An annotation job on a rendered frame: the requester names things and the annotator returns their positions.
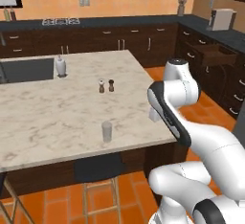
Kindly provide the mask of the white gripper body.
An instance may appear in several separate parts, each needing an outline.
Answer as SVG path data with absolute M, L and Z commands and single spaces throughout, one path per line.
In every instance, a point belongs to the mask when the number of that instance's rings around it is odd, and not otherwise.
M 158 122 L 158 121 L 161 120 L 161 117 L 159 116 L 158 112 L 157 112 L 153 107 L 151 107 L 151 108 L 149 109 L 148 117 L 149 117 L 153 122 Z

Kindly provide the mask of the dark wood drawer cupboards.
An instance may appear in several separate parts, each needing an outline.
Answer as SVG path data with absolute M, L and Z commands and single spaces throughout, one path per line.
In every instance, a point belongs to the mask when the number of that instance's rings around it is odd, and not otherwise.
M 183 31 L 190 33 L 190 35 L 183 35 Z M 207 44 L 199 43 L 199 39 L 205 41 Z M 231 113 L 229 108 L 231 107 L 233 110 L 240 112 L 243 101 L 235 99 L 234 94 L 237 94 L 240 98 L 245 100 L 245 86 L 238 82 L 240 79 L 245 82 L 245 75 L 242 75 L 242 72 L 237 70 L 237 64 L 241 55 L 238 54 L 233 65 L 202 67 L 194 65 L 189 59 L 187 59 L 187 43 L 190 45 L 222 44 L 184 25 L 179 25 L 175 54 L 177 57 L 183 58 L 189 63 L 189 70 L 194 79 L 201 85 L 202 91 L 232 117 L 237 119 L 238 115 Z

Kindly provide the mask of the open dark wood drawer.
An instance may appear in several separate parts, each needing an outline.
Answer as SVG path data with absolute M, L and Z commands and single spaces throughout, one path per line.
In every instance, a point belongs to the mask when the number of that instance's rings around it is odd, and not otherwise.
M 194 65 L 202 67 L 233 65 L 238 56 L 237 52 L 220 44 L 190 45 L 187 43 L 186 47 L 187 53 L 195 55 L 195 58 L 191 58 L 186 54 L 187 59 L 189 59 Z

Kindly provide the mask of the black-seated wooden stool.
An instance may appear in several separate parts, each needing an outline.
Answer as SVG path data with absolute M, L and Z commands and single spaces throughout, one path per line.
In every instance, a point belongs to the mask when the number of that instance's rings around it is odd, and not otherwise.
M 88 217 L 94 214 L 116 211 L 118 223 L 122 224 L 118 176 L 123 170 L 124 164 L 119 153 L 81 158 L 74 162 L 75 180 L 83 185 L 82 203 L 85 223 L 88 223 Z M 106 185 L 111 186 L 113 206 L 89 212 L 88 191 Z

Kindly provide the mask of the dark wood base cupboards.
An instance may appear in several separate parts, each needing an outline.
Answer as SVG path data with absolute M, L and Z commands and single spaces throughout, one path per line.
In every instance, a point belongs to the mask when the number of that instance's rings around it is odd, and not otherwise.
M 11 31 L 2 33 L 0 57 L 128 50 L 144 68 L 151 68 L 174 56 L 176 35 L 176 23 Z

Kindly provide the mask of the white soap dispenser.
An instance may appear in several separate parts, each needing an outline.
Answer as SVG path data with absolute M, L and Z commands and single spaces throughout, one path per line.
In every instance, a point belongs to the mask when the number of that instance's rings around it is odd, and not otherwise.
M 56 71 L 61 78 L 66 76 L 66 61 L 61 56 L 57 57 Z

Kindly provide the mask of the grey utensil pot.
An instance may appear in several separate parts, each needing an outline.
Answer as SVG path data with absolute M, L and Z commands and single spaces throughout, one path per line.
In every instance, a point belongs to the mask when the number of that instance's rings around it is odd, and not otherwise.
M 187 3 L 187 0 L 178 0 L 178 9 L 177 9 L 178 16 L 184 15 L 186 3 Z

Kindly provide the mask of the dark wood kitchen island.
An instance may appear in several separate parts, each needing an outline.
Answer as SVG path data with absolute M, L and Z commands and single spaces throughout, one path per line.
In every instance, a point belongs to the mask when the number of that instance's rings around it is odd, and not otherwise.
M 119 153 L 124 164 L 120 175 L 141 170 L 144 174 L 162 165 L 186 160 L 188 149 L 176 143 L 158 143 L 154 146 L 127 148 L 83 148 L 52 153 L 45 149 L 25 152 L 0 153 L 0 180 L 6 174 L 18 194 L 33 193 L 77 183 L 74 177 L 74 162 L 77 159 Z

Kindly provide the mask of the silver hob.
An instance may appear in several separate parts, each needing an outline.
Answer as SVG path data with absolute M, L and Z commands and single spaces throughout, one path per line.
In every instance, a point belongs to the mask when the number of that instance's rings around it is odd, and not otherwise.
M 61 25 L 78 25 L 79 18 L 46 18 L 42 20 L 42 26 L 61 26 Z

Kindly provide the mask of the grey sink basin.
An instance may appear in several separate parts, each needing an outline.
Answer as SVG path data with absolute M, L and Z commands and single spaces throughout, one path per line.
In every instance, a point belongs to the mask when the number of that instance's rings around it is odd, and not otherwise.
M 53 79 L 54 64 L 52 58 L 0 61 L 0 84 Z

